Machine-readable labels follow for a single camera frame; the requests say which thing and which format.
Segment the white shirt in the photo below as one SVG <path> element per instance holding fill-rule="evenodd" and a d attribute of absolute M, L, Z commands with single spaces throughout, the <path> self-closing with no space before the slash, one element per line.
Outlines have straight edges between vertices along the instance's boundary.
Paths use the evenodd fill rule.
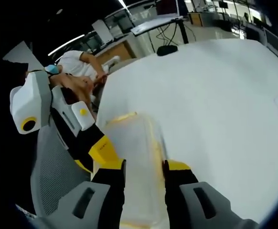
<path fill-rule="evenodd" d="M 64 73 L 70 73 L 73 76 L 89 76 L 95 80 L 97 73 L 89 63 L 82 62 L 80 56 L 82 51 L 67 51 L 63 54 L 58 64 L 63 67 Z"/>

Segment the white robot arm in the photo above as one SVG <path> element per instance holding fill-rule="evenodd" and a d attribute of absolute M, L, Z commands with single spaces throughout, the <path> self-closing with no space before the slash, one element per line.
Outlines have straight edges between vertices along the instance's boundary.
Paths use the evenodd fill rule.
<path fill-rule="evenodd" d="M 50 89 L 46 71 L 29 73 L 25 84 L 11 91 L 10 102 L 11 115 L 20 134 L 47 125 L 51 107 L 58 111 L 75 136 L 95 123 L 83 101 L 67 104 L 60 86 Z"/>

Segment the chair backrest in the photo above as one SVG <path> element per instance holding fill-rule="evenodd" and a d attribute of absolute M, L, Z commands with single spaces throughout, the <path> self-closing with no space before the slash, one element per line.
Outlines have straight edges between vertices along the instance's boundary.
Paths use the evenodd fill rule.
<path fill-rule="evenodd" d="M 63 147 L 53 120 L 39 130 L 36 160 L 31 175 L 32 200 L 36 215 L 48 216 L 58 201 L 90 174 L 81 169 Z"/>

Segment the robotic arm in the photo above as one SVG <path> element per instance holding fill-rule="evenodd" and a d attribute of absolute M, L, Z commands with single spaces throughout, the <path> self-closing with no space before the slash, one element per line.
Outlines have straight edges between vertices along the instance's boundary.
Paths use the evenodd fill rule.
<path fill-rule="evenodd" d="M 19 133 L 39 130 L 53 119 L 63 146 L 81 168 L 93 171 L 92 157 L 99 164 L 118 160 L 110 140 L 96 126 L 86 104 L 67 102 L 71 93 L 60 86 L 51 89 L 46 71 L 29 73 L 25 84 L 10 94 L 11 115 Z"/>
<path fill-rule="evenodd" d="M 92 159 L 101 165 L 92 182 L 75 187 L 61 198 L 54 213 L 33 223 L 44 229 L 118 229 L 126 161 L 118 158 L 84 102 L 66 102 L 68 93 L 60 86 L 51 89 L 47 72 L 36 71 L 10 94 L 11 115 L 20 134 L 39 130 L 53 119 L 62 144 L 79 166 L 92 171 Z M 214 188 L 198 182 L 186 164 L 165 160 L 163 175 L 171 229 L 258 228 L 254 221 L 236 215 L 229 200 Z"/>

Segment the black cable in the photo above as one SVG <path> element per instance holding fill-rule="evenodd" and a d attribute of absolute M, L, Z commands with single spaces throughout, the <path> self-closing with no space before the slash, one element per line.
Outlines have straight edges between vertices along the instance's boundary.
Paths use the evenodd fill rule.
<path fill-rule="evenodd" d="M 174 38 L 174 36 L 175 36 L 175 33 L 176 33 L 176 28 L 177 28 L 177 24 L 175 24 L 174 33 L 173 33 L 173 36 L 172 36 L 172 38 L 171 38 L 170 42 L 168 43 L 168 45 L 170 45 L 170 44 L 171 44 L 171 42 L 172 42 L 172 40 L 173 40 L 173 38 Z"/>
<path fill-rule="evenodd" d="M 148 32 L 148 37 L 149 37 L 149 40 L 150 40 L 150 44 L 152 45 L 152 49 L 153 49 L 153 51 L 155 52 L 155 49 L 154 49 L 154 45 L 153 45 L 152 39 L 150 38 L 150 32 Z"/>
<path fill-rule="evenodd" d="M 170 38 L 168 38 L 168 37 L 164 34 L 164 32 L 165 32 L 165 30 L 163 31 L 164 37 L 165 37 L 166 39 L 170 40 Z"/>
<path fill-rule="evenodd" d="M 162 44 L 162 45 L 165 45 L 165 43 L 167 42 L 167 40 L 164 39 L 164 36 L 163 36 L 163 34 L 161 33 L 161 31 L 160 31 L 159 29 L 157 29 L 157 30 L 158 30 L 159 34 L 156 36 L 156 38 L 158 38 L 158 39 L 160 39 L 160 40 L 163 40 L 163 44 Z"/>
<path fill-rule="evenodd" d="M 170 25 L 168 25 L 164 30 L 162 29 L 162 27 L 160 27 L 161 32 L 159 31 L 159 29 L 157 29 L 157 30 L 159 31 L 159 34 L 156 36 L 156 38 L 163 40 L 163 45 L 165 45 L 165 43 L 168 42 L 168 41 L 170 40 L 170 39 L 167 38 L 167 37 L 165 36 L 165 34 L 164 34 L 164 32 L 167 30 L 167 28 L 168 28 L 169 26 L 170 26 Z"/>
<path fill-rule="evenodd" d="M 193 37 L 194 37 L 194 41 L 196 41 L 196 36 L 194 35 L 194 32 L 192 29 L 190 29 L 188 26 L 186 26 L 185 24 L 183 24 L 188 30 L 190 30 L 193 34 Z"/>

